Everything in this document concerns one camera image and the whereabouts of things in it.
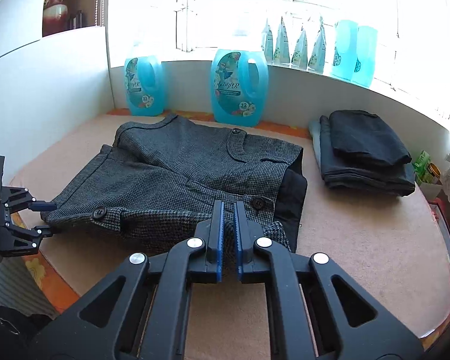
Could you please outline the blue jug on sill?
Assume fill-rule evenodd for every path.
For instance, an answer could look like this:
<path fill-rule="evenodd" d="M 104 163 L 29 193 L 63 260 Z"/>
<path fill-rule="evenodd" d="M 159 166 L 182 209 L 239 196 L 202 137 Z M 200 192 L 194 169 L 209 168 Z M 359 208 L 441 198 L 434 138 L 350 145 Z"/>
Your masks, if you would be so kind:
<path fill-rule="evenodd" d="M 341 80 L 352 80 L 356 66 L 358 25 L 354 21 L 343 19 L 336 25 L 335 29 L 332 75 Z"/>
<path fill-rule="evenodd" d="M 356 66 L 352 82 L 369 88 L 374 78 L 378 31 L 369 26 L 358 28 L 356 43 Z"/>

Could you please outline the blue detergent jug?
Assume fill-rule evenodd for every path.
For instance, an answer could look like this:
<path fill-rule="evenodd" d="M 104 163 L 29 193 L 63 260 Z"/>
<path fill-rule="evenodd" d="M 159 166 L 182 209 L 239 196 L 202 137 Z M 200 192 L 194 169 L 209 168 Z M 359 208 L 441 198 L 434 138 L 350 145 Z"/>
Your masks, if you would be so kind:
<path fill-rule="evenodd" d="M 154 55 L 125 61 L 124 86 L 133 116 L 158 116 L 165 110 L 165 75 L 161 61 Z"/>
<path fill-rule="evenodd" d="M 269 89 L 269 70 L 260 50 L 218 49 L 210 68 L 210 98 L 218 123 L 255 127 Z"/>

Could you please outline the far blue jug on sill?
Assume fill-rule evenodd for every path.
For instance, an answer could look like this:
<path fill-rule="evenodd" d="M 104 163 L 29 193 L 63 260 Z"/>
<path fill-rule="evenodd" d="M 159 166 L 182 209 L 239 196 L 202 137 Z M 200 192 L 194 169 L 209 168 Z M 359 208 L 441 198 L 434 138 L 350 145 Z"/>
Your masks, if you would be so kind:
<path fill-rule="evenodd" d="M 369 88 L 374 78 L 378 31 L 369 26 L 358 28 L 356 43 L 356 66 L 352 82 Z"/>

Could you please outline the dark grey folded garment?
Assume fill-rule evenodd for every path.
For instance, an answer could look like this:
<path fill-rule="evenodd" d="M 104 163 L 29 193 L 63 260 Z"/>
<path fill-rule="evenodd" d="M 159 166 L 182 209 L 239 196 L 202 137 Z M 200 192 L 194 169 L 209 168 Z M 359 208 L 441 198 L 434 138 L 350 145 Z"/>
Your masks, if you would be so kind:
<path fill-rule="evenodd" d="M 409 163 L 391 170 L 374 170 L 351 164 L 334 154 L 331 125 L 326 116 L 320 118 L 320 170 L 322 180 L 330 189 L 360 189 L 401 197 L 415 190 L 413 166 Z"/>

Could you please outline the detergent refill pouch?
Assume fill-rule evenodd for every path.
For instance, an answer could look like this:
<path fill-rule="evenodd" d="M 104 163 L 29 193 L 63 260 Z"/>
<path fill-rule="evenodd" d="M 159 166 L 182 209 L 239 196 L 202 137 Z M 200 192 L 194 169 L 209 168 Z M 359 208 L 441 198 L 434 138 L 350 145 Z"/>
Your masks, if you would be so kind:
<path fill-rule="evenodd" d="M 320 17 L 317 40 L 314 43 L 312 54 L 308 60 L 308 67 L 318 74 L 322 74 L 326 59 L 326 36 L 322 17 Z"/>
<path fill-rule="evenodd" d="M 266 62 L 272 63 L 274 58 L 273 34 L 268 21 L 261 33 L 261 49 Z"/>
<path fill-rule="evenodd" d="M 301 26 L 300 36 L 291 56 L 291 65 L 301 70 L 308 67 L 308 41 L 304 26 Z"/>
<path fill-rule="evenodd" d="M 274 49 L 274 62 L 284 64 L 290 63 L 288 35 L 283 17 L 280 19 L 279 29 L 277 31 Z"/>

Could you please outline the light grey folded garment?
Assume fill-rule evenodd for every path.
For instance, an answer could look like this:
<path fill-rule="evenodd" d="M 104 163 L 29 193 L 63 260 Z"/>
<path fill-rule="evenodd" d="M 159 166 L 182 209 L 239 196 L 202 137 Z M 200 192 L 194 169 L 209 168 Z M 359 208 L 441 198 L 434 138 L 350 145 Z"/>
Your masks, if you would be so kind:
<path fill-rule="evenodd" d="M 314 156 L 317 162 L 318 169 L 321 169 L 321 141 L 320 141 L 320 133 L 321 133 L 321 124 L 318 120 L 312 120 L 308 124 L 308 132 L 311 135 Z"/>

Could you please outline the black folded garment top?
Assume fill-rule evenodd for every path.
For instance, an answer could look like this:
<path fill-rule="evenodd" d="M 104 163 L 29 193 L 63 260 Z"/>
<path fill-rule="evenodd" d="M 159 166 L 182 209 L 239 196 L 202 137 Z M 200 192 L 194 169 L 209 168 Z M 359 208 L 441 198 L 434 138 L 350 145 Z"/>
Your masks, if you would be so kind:
<path fill-rule="evenodd" d="M 392 168 L 411 163 L 411 154 L 378 115 L 361 110 L 334 111 L 329 117 L 334 153 L 352 163 Z"/>

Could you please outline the green small box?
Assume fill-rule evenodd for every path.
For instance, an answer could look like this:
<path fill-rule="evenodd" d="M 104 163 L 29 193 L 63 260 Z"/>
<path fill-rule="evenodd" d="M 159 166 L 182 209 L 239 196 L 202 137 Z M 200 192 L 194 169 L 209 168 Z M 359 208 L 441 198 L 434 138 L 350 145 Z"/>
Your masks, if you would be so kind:
<path fill-rule="evenodd" d="M 431 156 L 423 150 L 413 163 L 415 181 L 418 185 L 422 183 L 437 185 L 440 182 L 441 171 L 431 161 Z"/>

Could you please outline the middle blue detergent jug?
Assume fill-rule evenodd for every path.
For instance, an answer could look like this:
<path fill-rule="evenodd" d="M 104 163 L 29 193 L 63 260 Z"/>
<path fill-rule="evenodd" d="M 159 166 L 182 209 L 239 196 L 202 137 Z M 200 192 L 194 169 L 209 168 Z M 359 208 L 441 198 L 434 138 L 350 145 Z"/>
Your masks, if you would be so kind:
<path fill-rule="evenodd" d="M 260 50 L 218 49 L 210 68 L 210 98 L 218 123 L 255 127 L 269 89 L 269 70 Z"/>

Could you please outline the grey tweed short pants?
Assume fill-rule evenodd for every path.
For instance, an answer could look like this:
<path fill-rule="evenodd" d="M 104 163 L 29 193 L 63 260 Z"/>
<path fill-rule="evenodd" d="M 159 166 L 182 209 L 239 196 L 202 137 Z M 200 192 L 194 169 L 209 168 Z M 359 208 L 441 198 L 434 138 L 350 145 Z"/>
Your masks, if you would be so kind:
<path fill-rule="evenodd" d="M 61 231 L 106 231 L 162 253 L 191 236 L 221 201 L 231 250 L 240 202 L 266 236 L 294 250 L 308 186 L 302 156 L 287 141 L 178 115 L 127 122 L 41 218 Z"/>

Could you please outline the left blue detergent jug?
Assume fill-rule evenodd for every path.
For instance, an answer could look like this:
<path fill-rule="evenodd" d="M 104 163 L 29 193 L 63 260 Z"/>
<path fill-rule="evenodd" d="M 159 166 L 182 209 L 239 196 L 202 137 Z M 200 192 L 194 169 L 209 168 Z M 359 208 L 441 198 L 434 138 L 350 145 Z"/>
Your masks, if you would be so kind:
<path fill-rule="evenodd" d="M 133 116 L 158 116 L 165 110 L 165 75 L 161 61 L 154 55 L 125 61 L 124 86 Z"/>

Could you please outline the dark red vase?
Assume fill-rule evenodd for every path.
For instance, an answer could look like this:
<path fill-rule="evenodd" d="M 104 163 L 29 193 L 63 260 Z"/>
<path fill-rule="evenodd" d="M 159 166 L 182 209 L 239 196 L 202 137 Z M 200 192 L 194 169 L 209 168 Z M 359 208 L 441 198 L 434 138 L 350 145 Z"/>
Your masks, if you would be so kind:
<path fill-rule="evenodd" d="M 65 0 L 43 0 L 43 36 L 65 31 L 68 16 Z"/>

